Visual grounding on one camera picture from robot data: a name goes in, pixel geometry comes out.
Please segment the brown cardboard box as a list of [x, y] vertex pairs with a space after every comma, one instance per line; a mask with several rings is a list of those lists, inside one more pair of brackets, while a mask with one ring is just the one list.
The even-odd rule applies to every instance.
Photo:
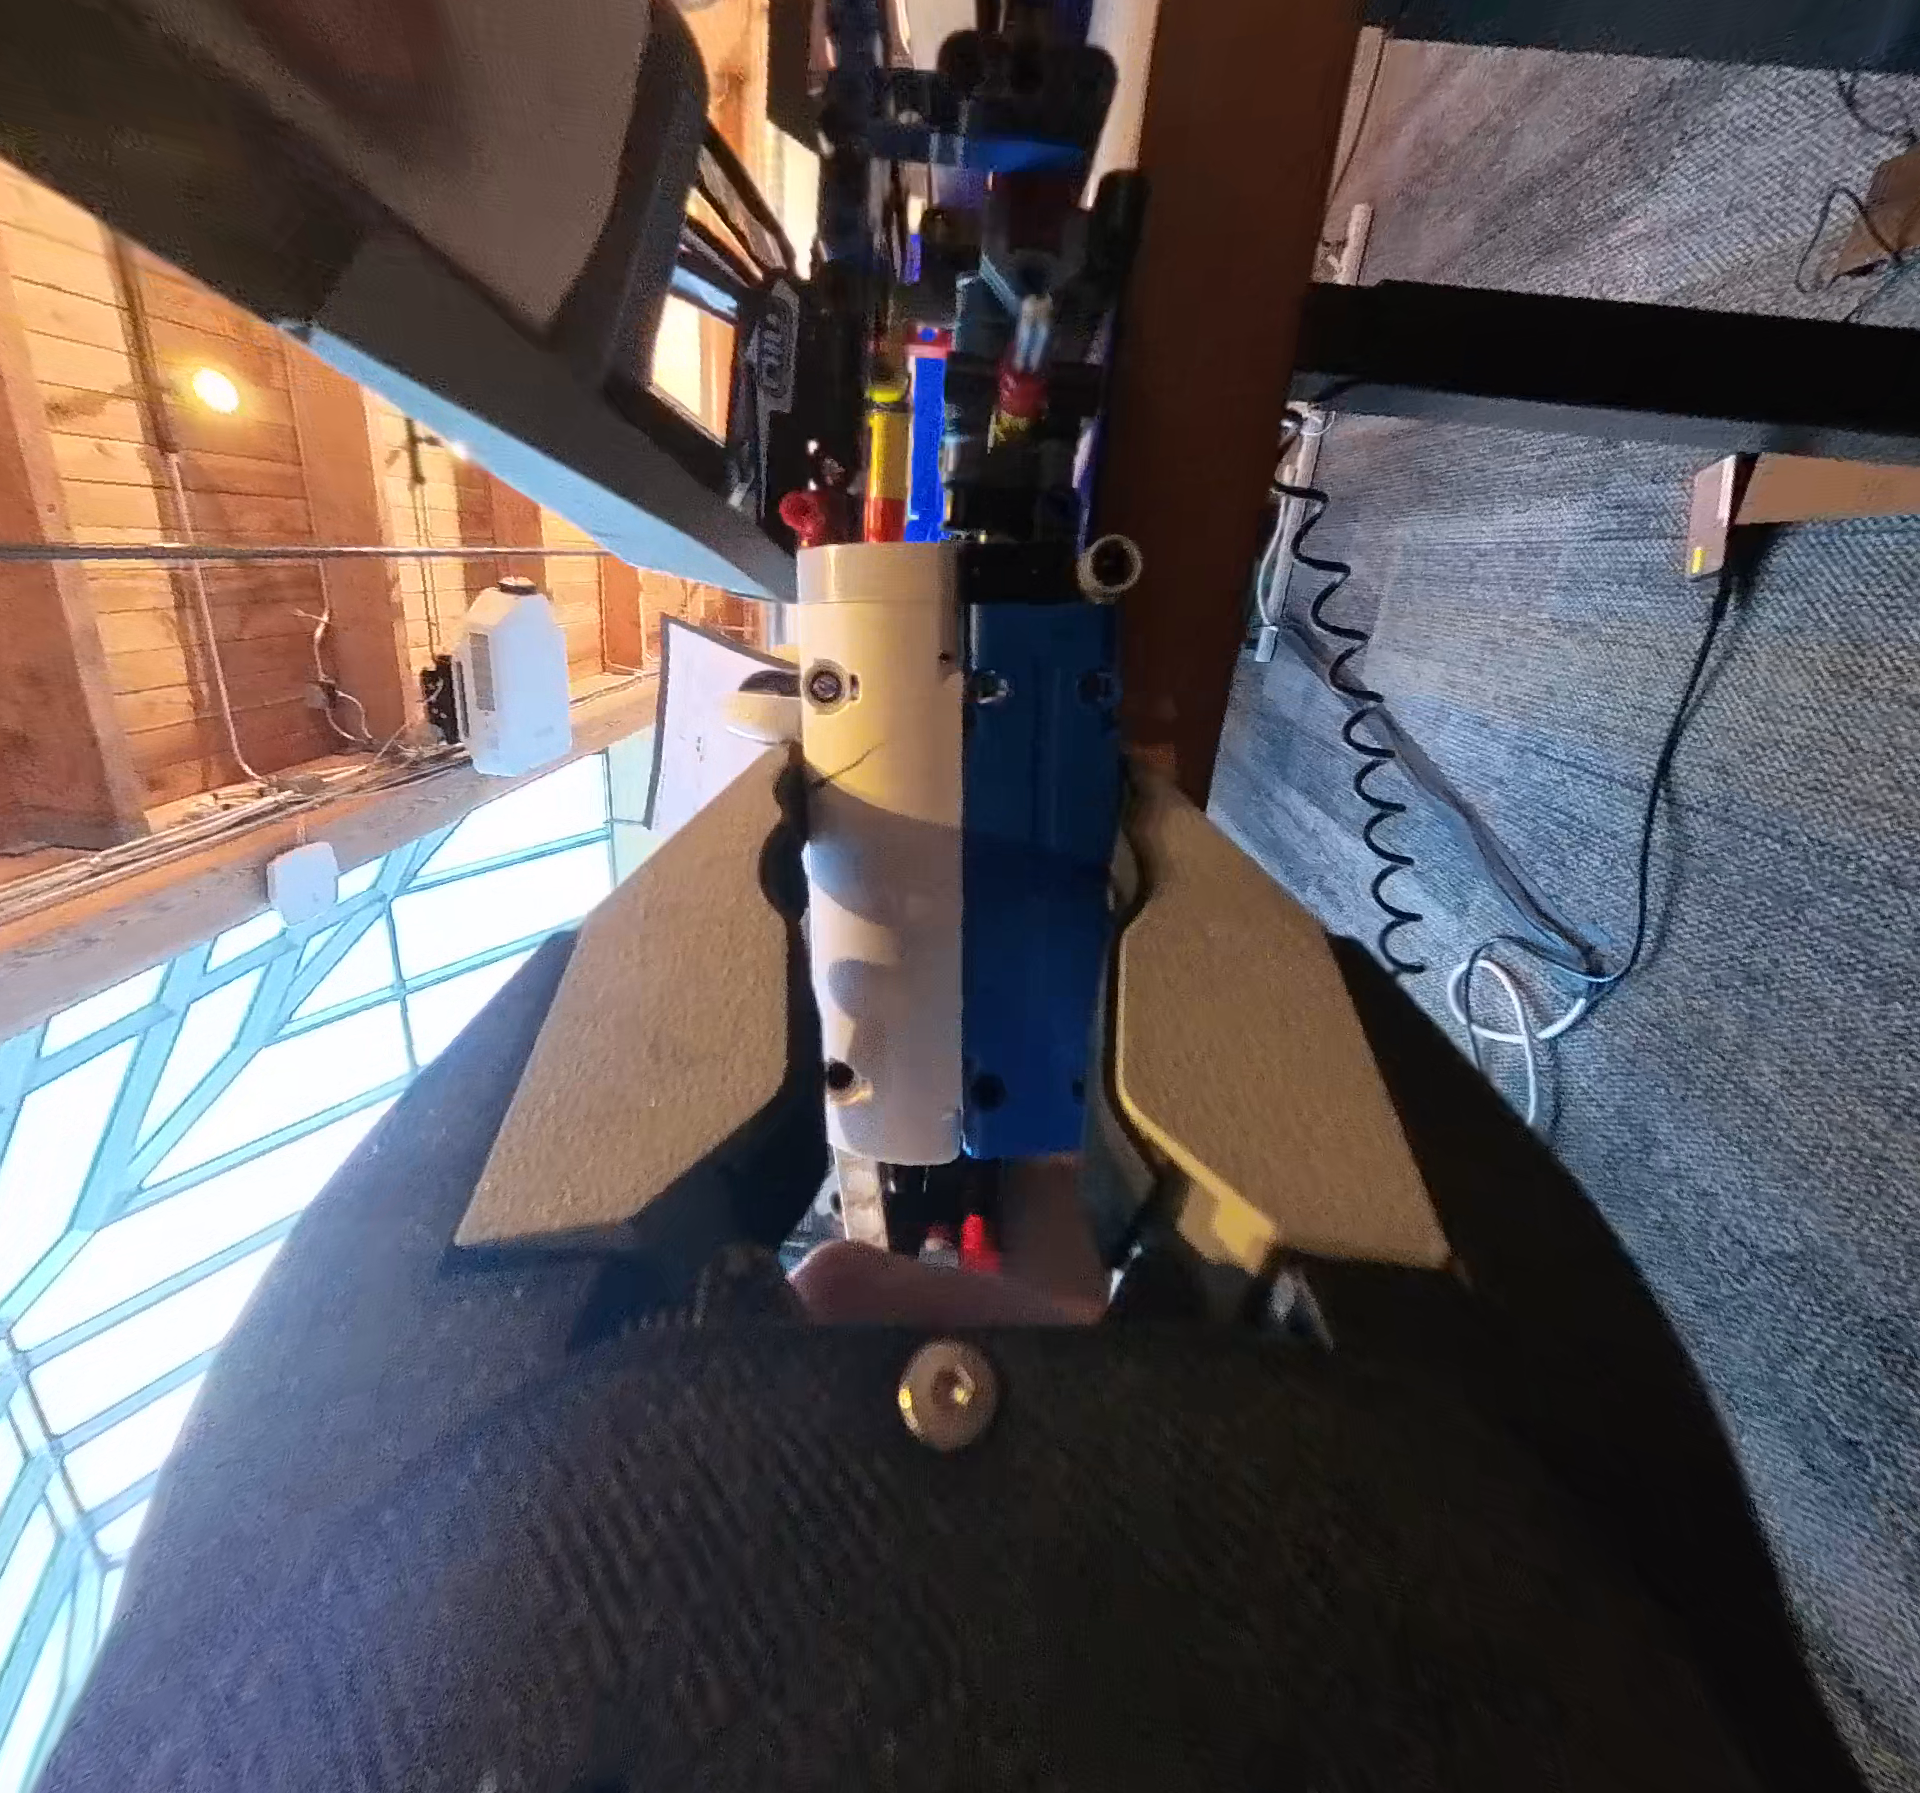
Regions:
[[1717, 574], [1742, 530], [1899, 516], [1918, 516], [1918, 465], [1723, 455], [1693, 473], [1689, 579]]

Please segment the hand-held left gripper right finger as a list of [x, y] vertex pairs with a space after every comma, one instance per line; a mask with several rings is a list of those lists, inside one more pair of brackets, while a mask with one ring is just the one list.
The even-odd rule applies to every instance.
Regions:
[[1119, 820], [1088, 1089], [1116, 1308], [1312, 1316], [1310, 1272], [1453, 1246], [1326, 931], [1162, 773]]

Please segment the white illustrated leaflet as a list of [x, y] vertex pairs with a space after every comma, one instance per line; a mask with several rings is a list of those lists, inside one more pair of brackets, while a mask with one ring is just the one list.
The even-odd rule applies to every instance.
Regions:
[[663, 619], [645, 820], [669, 838], [766, 752], [803, 740], [800, 667], [678, 618]]

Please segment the large grid window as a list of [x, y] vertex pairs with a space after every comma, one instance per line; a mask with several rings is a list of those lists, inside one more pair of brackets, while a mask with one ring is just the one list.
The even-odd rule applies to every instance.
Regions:
[[630, 873], [654, 729], [3, 1040], [3, 1787], [103, 1647], [161, 1462], [289, 1225]]

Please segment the toy brick car model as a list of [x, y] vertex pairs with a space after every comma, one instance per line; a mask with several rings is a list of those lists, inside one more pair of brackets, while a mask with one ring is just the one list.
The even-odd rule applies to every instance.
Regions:
[[1004, 1168], [1082, 1147], [1125, 794], [1088, 446], [1146, 218], [1091, 175], [1116, 63], [999, 0], [930, 66], [893, 0], [800, 12], [811, 260], [711, 137], [678, 289], [733, 321], [726, 483], [797, 562], [776, 737], [843, 1237], [996, 1268]]

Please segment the black desk leg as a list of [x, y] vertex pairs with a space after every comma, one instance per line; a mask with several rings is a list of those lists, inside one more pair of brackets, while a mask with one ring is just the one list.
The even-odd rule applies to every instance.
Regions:
[[1397, 39], [1918, 73], [1918, 0], [1367, 0]]
[[1352, 413], [1918, 462], [1918, 330], [1435, 283], [1319, 283], [1297, 398]]

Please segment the cardboard piece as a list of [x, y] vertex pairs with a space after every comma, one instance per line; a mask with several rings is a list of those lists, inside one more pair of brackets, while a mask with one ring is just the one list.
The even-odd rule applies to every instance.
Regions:
[[1838, 280], [1896, 272], [1918, 255], [1918, 145], [1877, 166], [1856, 212], [1830, 261]]

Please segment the white wall device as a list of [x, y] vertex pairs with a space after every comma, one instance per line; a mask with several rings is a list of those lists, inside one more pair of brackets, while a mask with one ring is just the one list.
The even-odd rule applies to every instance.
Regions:
[[571, 656], [563, 627], [530, 579], [501, 579], [462, 618], [454, 704], [481, 776], [529, 776], [571, 756]]

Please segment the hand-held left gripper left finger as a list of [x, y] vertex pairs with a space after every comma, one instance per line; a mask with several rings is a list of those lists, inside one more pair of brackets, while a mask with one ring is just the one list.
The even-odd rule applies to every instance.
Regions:
[[806, 773], [759, 756], [584, 922], [459, 1246], [778, 1246], [830, 1168]]

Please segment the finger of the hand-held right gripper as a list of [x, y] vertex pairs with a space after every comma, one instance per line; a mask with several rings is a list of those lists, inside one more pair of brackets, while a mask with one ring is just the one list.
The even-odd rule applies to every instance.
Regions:
[[797, 559], [729, 498], [729, 451], [654, 391], [609, 395], [466, 274], [377, 233], [279, 327], [614, 558], [753, 600], [797, 600]]

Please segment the thin metal rod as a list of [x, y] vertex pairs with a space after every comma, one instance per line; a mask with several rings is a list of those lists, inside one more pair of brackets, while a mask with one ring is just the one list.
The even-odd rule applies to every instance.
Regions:
[[393, 546], [393, 543], [202, 543], [202, 540], [6, 540], [3, 562], [126, 562], [126, 567], [198, 567], [198, 562], [495, 562], [495, 559], [605, 559], [601, 546]]

